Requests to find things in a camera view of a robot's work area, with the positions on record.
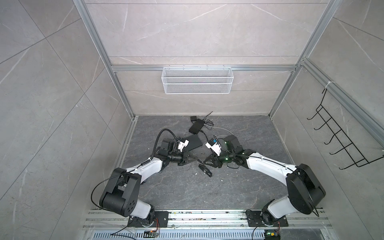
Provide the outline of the dark grey network switch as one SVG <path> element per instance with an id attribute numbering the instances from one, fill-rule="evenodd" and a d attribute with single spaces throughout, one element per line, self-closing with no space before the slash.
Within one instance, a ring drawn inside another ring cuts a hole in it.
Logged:
<path id="1" fill-rule="evenodd" d="M 182 139 L 187 139 L 189 141 L 188 146 L 185 147 L 182 152 L 189 152 L 189 151 L 194 150 L 196 148 L 199 148 L 203 145 L 203 143 L 200 140 L 200 138 L 198 137 L 198 135 L 191 135 L 191 136 L 188 136 L 188 137 L 182 138 Z"/>

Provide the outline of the ribbed black network switch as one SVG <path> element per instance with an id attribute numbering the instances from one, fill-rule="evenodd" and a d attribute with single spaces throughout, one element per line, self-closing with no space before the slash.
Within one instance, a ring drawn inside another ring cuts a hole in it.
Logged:
<path id="1" fill-rule="evenodd" d="M 191 120 L 191 122 L 193 123 L 193 125 L 189 128 L 189 132 L 191 134 L 197 135 L 205 125 L 205 121 L 201 119 L 195 119 Z"/>

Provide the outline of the black power adapter with cable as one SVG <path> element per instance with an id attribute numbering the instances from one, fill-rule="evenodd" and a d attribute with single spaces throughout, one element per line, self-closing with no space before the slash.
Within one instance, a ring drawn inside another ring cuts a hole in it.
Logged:
<path id="1" fill-rule="evenodd" d="M 199 123 L 202 122 L 203 127 L 211 130 L 214 128 L 215 125 L 214 125 L 214 122 L 212 122 L 211 120 L 208 119 L 208 116 L 210 116 L 212 113 L 213 113 L 213 111 L 211 111 L 209 114 L 207 114 L 203 119 L 199 119 L 197 116 L 191 116 L 190 120 L 193 124 L 197 121 L 199 121 Z"/>

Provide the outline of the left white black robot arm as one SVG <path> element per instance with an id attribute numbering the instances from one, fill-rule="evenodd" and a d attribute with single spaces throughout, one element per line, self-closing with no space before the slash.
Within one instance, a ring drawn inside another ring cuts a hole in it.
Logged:
<path id="1" fill-rule="evenodd" d="M 152 175 L 162 172 L 170 163 L 184 166 L 192 162 L 190 154 L 193 140 L 178 138 L 169 129 L 162 129 L 155 140 L 151 155 L 144 162 L 131 168 L 116 168 L 111 176 L 99 184 L 106 184 L 96 203 L 99 209 L 116 213 L 123 217 L 133 217 L 150 225 L 155 220 L 155 208 L 139 200 L 140 186 Z"/>

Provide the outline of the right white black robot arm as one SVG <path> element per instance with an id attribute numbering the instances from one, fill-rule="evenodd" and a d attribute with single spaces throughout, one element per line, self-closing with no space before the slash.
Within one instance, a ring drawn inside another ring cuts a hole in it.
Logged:
<path id="1" fill-rule="evenodd" d="M 244 149 L 234 135 L 221 139 L 214 136 L 206 143 L 206 147 L 212 151 L 207 160 L 215 168 L 220 168 L 223 163 L 234 162 L 240 167 L 268 175 L 287 187 L 286 196 L 271 200 L 263 207 L 263 224 L 271 226 L 295 212 L 305 215 L 318 213 L 316 207 L 326 196 L 326 191 L 308 165 L 290 165 L 265 157 L 254 150 Z"/>

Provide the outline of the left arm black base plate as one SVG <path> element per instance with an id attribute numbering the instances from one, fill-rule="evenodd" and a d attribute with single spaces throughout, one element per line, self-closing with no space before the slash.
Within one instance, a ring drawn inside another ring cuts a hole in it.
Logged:
<path id="1" fill-rule="evenodd" d="M 169 212 L 167 211 L 155 211 L 150 213 L 150 215 L 141 219 L 138 217 L 133 217 L 130 219 L 128 226 L 136 227 L 136 228 L 166 228 L 168 226 L 169 221 Z"/>

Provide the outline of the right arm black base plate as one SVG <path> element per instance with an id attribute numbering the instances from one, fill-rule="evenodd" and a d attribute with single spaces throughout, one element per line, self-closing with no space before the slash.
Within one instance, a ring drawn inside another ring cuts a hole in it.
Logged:
<path id="1" fill-rule="evenodd" d="M 272 215 L 262 211 L 246 210 L 246 219 L 249 227 L 264 226 L 264 227 L 288 227 L 288 221 L 286 217 L 280 219 L 274 218 Z"/>

